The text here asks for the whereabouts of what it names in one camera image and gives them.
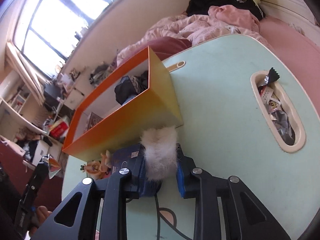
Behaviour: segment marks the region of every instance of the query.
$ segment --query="person's hand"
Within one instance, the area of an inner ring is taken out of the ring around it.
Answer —
[[[48,209],[44,206],[39,206],[36,210],[36,216],[39,220],[39,224],[42,225],[43,222],[48,218],[48,216],[51,214],[51,211],[48,211]],[[33,234],[37,231],[37,227],[32,227],[29,231],[29,236],[33,236]]]

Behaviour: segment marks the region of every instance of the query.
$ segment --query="snack wrapper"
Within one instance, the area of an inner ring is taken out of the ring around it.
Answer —
[[[261,100],[281,138],[287,145],[293,145],[295,141],[295,133],[290,125],[288,115],[282,109],[281,102],[274,93],[274,90],[268,86],[279,78],[280,76],[278,73],[271,68],[268,75],[265,76],[257,87]]]

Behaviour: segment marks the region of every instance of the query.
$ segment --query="open cardboard box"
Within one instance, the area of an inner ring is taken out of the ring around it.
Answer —
[[[115,86],[126,75],[149,71],[148,89],[125,105],[116,101]],[[104,118],[85,131],[88,116]],[[148,128],[182,125],[169,71],[151,48],[145,48],[108,76],[77,108],[63,145],[63,152],[83,161],[137,143]]]

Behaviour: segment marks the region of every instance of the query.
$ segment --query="mint green table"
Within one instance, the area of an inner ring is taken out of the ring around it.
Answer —
[[[213,176],[240,177],[291,239],[298,239],[320,207],[320,122],[304,90],[272,53],[248,36],[202,43],[164,65],[180,61],[186,65],[171,77],[184,120],[177,128],[184,154]],[[271,67],[279,73],[279,83],[306,132],[304,147],[294,154],[279,147],[251,88],[251,75]],[[81,164],[69,158],[63,198],[84,178]],[[177,219],[174,231],[160,218],[161,239],[193,238],[195,201],[180,198],[175,178],[163,182],[157,198],[159,207],[172,210]],[[156,239],[156,207],[154,198],[127,204],[129,240]]]

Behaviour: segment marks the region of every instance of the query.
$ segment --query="white fluffy object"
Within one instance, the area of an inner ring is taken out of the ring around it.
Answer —
[[[141,143],[146,148],[147,180],[161,180],[177,171],[177,138],[175,127],[159,130],[151,128],[143,132]]]

